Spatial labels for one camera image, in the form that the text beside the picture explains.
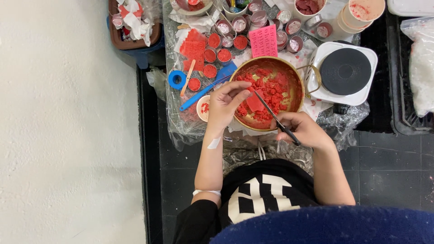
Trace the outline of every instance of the black scissors handle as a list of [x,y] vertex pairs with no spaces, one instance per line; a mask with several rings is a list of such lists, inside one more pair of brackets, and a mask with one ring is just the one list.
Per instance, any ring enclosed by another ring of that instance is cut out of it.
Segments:
[[283,126],[281,123],[277,122],[277,128],[279,128],[281,131],[288,134],[291,137],[291,139],[293,140],[294,145],[296,145],[296,146],[301,145],[301,142],[297,139],[297,137],[293,134],[293,132],[288,129],[288,127]]

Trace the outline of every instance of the person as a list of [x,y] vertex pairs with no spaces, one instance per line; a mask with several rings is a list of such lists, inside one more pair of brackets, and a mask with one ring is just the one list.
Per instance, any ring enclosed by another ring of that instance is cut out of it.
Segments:
[[[334,142],[304,112],[282,112],[277,118],[292,128],[303,146],[313,148],[313,178],[284,159],[241,166],[223,178],[223,132],[238,106],[252,96],[249,86],[250,82],[229,82],[210,96],[193,199],[177,216],[173,243],[209,243],[225,227],[267,212],[355,205]],[[282,131],[276,140],[292,142]]]

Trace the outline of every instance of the hand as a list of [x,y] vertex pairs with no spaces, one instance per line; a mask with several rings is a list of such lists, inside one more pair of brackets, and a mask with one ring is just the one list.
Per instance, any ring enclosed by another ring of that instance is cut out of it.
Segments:
[[252,83],[246,81],[232,81],[212,92],[207,128],[223,131],[232,121],[238,106],[251,96],[250,91],[246,90],[251,85]]
[[[295,131],[294,135],[303,146],[308,146],[314,149],[328,149],[331,146],[335,147],[333,140],[326,134],[325,131],[305,112],[281,112],[276,115],[282,125],[287,126],[291,131]],[[276,121],[271,121],[271,128],[276,127]],[[293,142],[288,134],[279,129],[276,140],[284,140]]]

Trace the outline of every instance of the blue tape roll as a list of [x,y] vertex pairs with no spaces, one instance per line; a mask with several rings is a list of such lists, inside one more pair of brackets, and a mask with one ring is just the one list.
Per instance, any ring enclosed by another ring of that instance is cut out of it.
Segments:
[[[178,77],[181,77],[181,82],[179,84],[175,83],[175,80],[178,79]],[[184,72],[180,70],[174,70],[170,72],[168,77],[168,82],[171,87],[173,87],[176,90],[182,90],[185,84],[185,80],[187,79],[187,75],[184,74]]]

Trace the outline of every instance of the black floor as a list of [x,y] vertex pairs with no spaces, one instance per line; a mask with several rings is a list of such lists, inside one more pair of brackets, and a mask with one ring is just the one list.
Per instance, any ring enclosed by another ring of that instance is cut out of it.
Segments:
[[[171,243],[176,215],[191,202],[201,144],[178,152],[168,135],[165,104],[158,102],[163,239]],[[357,137],[358,146],[339,153],[357,204],[434,212],[434,135]]]

